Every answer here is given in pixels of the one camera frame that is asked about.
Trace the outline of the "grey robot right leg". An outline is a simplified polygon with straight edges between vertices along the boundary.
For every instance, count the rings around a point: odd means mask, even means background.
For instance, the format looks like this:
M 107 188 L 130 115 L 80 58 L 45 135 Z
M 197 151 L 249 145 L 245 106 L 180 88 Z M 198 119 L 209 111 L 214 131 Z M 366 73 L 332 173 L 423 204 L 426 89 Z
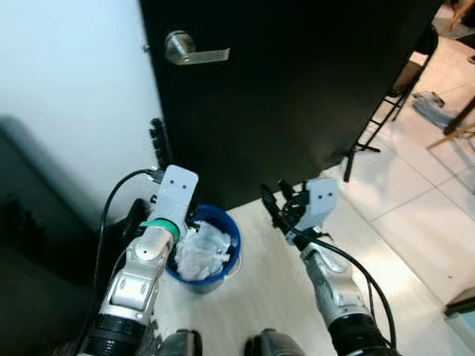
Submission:
M 264 329 L 247 340 L 242 356 L 306 356 L 306 353 L 288 334 Z

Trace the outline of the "blue plastic bucket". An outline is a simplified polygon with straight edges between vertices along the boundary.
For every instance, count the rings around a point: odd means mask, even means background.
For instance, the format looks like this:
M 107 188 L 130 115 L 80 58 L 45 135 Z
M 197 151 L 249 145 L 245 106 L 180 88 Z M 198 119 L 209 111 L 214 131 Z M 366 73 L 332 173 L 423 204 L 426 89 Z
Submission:
M 231 218 L 226 211 L 214 205 L 200 204 L 199 207 L 197 207 L 197 213 L 194 217 L 196 217 L 197 221 L 207 221 L 218 227 L 223 233 L 231 235 L 233 244 L 228 248 L 231 259 L 224 265 L 223 271 L 220 274 L 210 276 L 205 280 L 185 281 L 173 270 L 173 267 L 176 267 L 174 257 L 177 242 L 175 242 L 172 247 L 171 256 L 166 264 L 166 274 L 181 285 L 184 285 L 184 287 L 186 287 L 188 291 L 193 292 L 193 294 L 210 294 L 214 289 L 218 289 L 218 287 L 223 285 L 225 278 L 227 278 L 229 274 L 233 274 L 233 272 L 237 271 L 238 264 L 240 264 L 241 251 L 240 230 L 238 230 L 237 224 L 235 224 L 233 218 Z

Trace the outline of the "grey slipper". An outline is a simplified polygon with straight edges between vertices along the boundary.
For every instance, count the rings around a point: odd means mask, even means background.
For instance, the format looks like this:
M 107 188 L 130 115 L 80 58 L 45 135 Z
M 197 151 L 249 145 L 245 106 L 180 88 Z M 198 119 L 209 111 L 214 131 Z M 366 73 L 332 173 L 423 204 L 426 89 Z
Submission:
M 413 93 L 413 108 L 418 115 L 442 129 L 447 128 L 458 115 L 458 111 L 445 108 L 444 99 L 432 91 Z

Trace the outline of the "black door hinge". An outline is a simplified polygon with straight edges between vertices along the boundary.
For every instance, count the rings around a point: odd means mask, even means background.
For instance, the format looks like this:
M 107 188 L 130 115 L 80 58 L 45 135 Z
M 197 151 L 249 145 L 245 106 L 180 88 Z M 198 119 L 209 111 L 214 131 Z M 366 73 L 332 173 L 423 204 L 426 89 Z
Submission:
M 161 118 L 153 118 L 151 120 L 149 135 L 152 139 L 152 146 L 157 160 L 157 169 L 163 171 L 170 164 L 171 154 L 168 149 L 166 130 Z

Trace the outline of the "black door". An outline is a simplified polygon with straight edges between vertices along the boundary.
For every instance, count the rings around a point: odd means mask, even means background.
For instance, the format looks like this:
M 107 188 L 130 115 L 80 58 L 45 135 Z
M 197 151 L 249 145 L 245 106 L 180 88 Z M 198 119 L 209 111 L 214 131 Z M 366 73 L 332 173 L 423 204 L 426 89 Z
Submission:
M 442 0 L 138 0 L 170 164 L 194 202 L 233 209 L 259 186 L 349 156 Z M 169 33 L 224 62 L 173 65 Z

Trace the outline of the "black metal chair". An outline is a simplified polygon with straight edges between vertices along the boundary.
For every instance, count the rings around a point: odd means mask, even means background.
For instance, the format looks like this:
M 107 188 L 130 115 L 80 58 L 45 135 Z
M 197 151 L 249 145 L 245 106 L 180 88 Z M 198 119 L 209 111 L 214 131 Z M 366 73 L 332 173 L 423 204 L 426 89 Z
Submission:
M 408 97 L 413 94 L 418 81 L 425 68 L 430 64 L 431 58 L 437 50 L 439 43 L 439 35 L 436 28 L 430 24 L 430 27 L 425 28 L 418 42 L 415 44 L 413 54 L 420 54 L 425 57 L 425 60 L 418 64 L 418 62 L 408 59 L 407 64 L 404 65 L 401 73 L 397 77 L 393 85 L 390 86 L 389 92 L 384 96 L 383 104 L 390 104 L 390 111 L 380 121 L 370 119 L 370 123 L 376 125 L 376 131 L 372 132 L 370 138 L 365 143 L 360 143 L 357 140 L 354 143 L 353 149 L 350 150 L 347 156 L 347 162 L 344 170 L 343 181 L 349 182 L 352 176 L 354 166 L 354 156 L 359 151 L 369 151 L 370 153 L 380 153 L 380 150 L 370 145 L 370 143 L 377 137 L 384 125 L 389 121 L 394 121 L 402 112 L 403 107 L 407 104 Z

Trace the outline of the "wooden legged chair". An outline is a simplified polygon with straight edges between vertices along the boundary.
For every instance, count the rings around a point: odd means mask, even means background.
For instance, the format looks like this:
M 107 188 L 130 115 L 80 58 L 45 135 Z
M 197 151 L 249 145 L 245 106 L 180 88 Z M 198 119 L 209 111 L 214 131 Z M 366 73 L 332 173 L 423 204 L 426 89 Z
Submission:
M 472 10 L 474 7 L 475 0 L 458 0 L 458 3 L 453 8 L 453 17 L 448 22 L 447 26 L 444 27 L 445 33 L 451 33 L 454 30 L 455 26 L 461 23 L 462 18 L 468 14 L 469 10 Z
M 457 115 L 448 123 L 447 127 L 442 130 L 445 134 L 444 138 L 437 140 L 437 142 L 431 143 L 431 145 L 425 147 L 427 150 L 434 149 L 434 147 L 438 145 L 442 145 L 442 143 L 450 142 L 451 140 L 459 138 L 464 134 L 469 134 L 469 136 L 473 136 L 474 132 L 473 129 L 475 128 L 475 122 L 466 122 L 466 119 L 469 115 L 473 112 L 475 108 L 475 97 L 469 99 L 466 106 L 458 112 Z

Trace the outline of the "white crumpled trash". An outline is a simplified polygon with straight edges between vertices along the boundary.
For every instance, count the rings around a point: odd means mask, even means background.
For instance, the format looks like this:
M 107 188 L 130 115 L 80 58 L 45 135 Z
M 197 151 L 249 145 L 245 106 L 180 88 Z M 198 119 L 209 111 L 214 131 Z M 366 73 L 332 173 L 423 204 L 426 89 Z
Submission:
M 188 228 L 186 235 L 177 241 L 173 270 L 185 281 L 200 281 L 220 274 L 231 259 L 228 248 L 232 244 L 231 235 L 199 220 L 196 227 Z

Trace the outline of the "black door threshold strip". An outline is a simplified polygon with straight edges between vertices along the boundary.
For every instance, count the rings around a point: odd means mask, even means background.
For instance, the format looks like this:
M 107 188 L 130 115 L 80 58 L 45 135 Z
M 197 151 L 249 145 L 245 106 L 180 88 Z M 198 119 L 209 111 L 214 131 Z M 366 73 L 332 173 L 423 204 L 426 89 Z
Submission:
M 448 303 L 442 314 L 449 318 L 455 314 L 475 311 L 475 288 L 466 289 Z

